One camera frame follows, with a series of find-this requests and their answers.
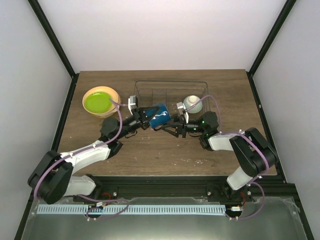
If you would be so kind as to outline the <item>dark blue mug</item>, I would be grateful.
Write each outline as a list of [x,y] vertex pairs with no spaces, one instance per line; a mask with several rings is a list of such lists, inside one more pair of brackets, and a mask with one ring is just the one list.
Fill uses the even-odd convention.
[[150,128],[151,129],[155,129],[155,128],[167,123],[171,118],[169,110],[164,103],[154,104],[153,106],[159,106],[160,110],[150,120]]

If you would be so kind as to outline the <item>black wire dish rack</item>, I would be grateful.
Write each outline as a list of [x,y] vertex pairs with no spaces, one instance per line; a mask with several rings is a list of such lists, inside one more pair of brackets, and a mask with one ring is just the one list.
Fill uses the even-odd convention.
[[177,103],[188,96],[202,98],[209,94],[208,84],[191,80],[138,80],[134,86],[134,95],[140,107],[149,107],[163,103],[170,115],[178,113]]

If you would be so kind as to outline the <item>pale green bowl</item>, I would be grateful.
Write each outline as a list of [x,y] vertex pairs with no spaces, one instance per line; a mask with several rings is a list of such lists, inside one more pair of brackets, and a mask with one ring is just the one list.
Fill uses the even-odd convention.
[[203,109],[200,98],[196,95],[189,95],[183,100],[183,104],[190,114],[197,114]]

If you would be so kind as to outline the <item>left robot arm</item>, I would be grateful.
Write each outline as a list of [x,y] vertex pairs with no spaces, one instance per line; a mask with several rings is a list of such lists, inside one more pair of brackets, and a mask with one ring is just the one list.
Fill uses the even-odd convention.
[[123,146],[119,140],[139,128],[147,129],[159,110],[159,106],[139,107],[132,109],[132,115],[126,119],[107,117],[102,122],[101,136],[95,142],[69,152],[48,151],[27,181],[33,189],[33,197],[47,204],[67,196],[86,197],[97,202],[102,189],[93,177],[75,176],[75,173],[115,156]]

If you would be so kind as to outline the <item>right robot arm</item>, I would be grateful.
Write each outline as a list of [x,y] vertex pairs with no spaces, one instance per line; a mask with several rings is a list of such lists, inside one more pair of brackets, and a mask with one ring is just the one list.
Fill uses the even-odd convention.
[[207,111],[198,119],[188,120],[181,114],[174,114],[160,129],[176,138],[186,137],[187,133],[199,133],[203,149],[234,152],[239,167],[227,177],[228,185],[222,188],[223,198],[232,202],[240,196],[242,187],[266,174],[279,161],[279,156],[255,127],[230,133],[218,131],[218,127],[217,114]]

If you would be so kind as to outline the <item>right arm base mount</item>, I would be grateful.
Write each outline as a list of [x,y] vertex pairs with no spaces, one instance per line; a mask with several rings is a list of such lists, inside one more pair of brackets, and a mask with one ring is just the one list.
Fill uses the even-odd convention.
[[248,188],[233,190],[227,183],[209,184],[205,189],[210,200],[220,203],[251,202],[253,198],[247,194]]

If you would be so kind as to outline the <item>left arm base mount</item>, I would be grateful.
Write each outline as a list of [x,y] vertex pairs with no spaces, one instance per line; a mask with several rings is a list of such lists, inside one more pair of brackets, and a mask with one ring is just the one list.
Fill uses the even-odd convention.
[[110,193],[108,192],[98,192],[94,191],[93,193],[89,195],[84,195],[84,194],[78,194],[78,195],[73,195],[72,199],[74,202],[83,202],[83,203],[115,203],[118,200]]

